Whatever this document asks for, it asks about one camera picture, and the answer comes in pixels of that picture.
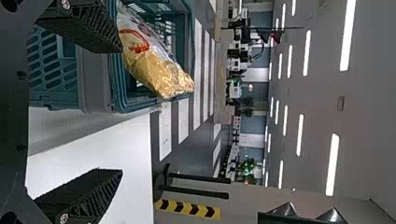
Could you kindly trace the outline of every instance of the black metal bar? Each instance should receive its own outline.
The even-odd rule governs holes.
[[[200,196],[205,196],[205,197],[209,197],[209,198],[220,198],[220,199],[225,199],[225,200],[230,199],[230,195],[227,192],[215,192],[215,191],[207,191],[207,190],[200,190],[200,189],[184,189],[184,188],[178,188],[178,187],[168,187],[168,186],[164,186],[164,185],[160,185],[159,189],[163,190],[163,191],[170,191],[170,192],[175,192],[175,193],[200,195]]]
[[[231,179],[226,178],[213,178],[209,176],[200,176],[200,175],[180,175],[175,173],[169,173],[168,177],[178,178],[178,179],[189,179],[189,180],[197,180],[211,183],[219,183],[219,184],[231,184]]]

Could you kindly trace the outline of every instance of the red logo on bag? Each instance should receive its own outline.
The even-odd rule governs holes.
[[[134,51],[136,53],[141,53],[141,52],[149,50],[149,42],[145,39],[145,37],[143,37],[141,34],[139,34],[139,32],[137,32],[136,30],[123,29],[123,30],[120,30],[120,34],[134,35],[143,42],[143,44],[136,44],[131,47],[128,47],[128,50]]]

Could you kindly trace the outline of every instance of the metal frame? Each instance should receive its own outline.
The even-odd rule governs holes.
[[[33,23],[51,2],[0,2],[0,95],[3,99],[0,101],[0,220],[4,214],[13,212],[23,224],[51,223],[25,187],[29,125],[26,38]]]

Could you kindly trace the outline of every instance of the green plant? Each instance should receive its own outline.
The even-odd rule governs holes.
[[[247,96],[241,99],[241,103],[245,106],[254,106],[254,99],[251,96]]]
[[[245,108],[242,110],[242,115],[245,117],[250,118],[251,116],[253,116],[253,109],[252,108]]]

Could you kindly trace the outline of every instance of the gray floor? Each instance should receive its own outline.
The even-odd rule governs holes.
[[[196,19],[202,24],[203,31],[207,30],[211,37],[214,38],[214,10],[208,0],[191,0]],[[204,60],[202,60],[202,72],[204,72]],[[201,75],[201,90],[204,89],[204,75]],[[201,91],[201,99],[203,99],[204,91]],[[214,136],[214,122],[213,116],[210,116],[205,123],[202,122],[201,126],[197,130],[193,130],[193,97],[190,98],[189,106],[189,137],[182,142],[178,143],[178,102],[172,103],[172,152],[164,160],[160,161],[159,157],[159,114],[160,112],[152,113],[150,115],[150,126],[151,126],[151,159],[152,159],[152,170],[153,174],[156,175],[162,171],[163,166],[170,162],[177,166],[177,169],[182,174],[190,175],[207,175],[212,176],[215,167],[213,167],[213,150],[216,147],[219,139],[222,141],[222,149],[227,144],[229,139],[228,126],[223,125],[222,131],[218,135],[217,139],[213,139]],[[201,108],[201,121],[203,121],[203,107]]]

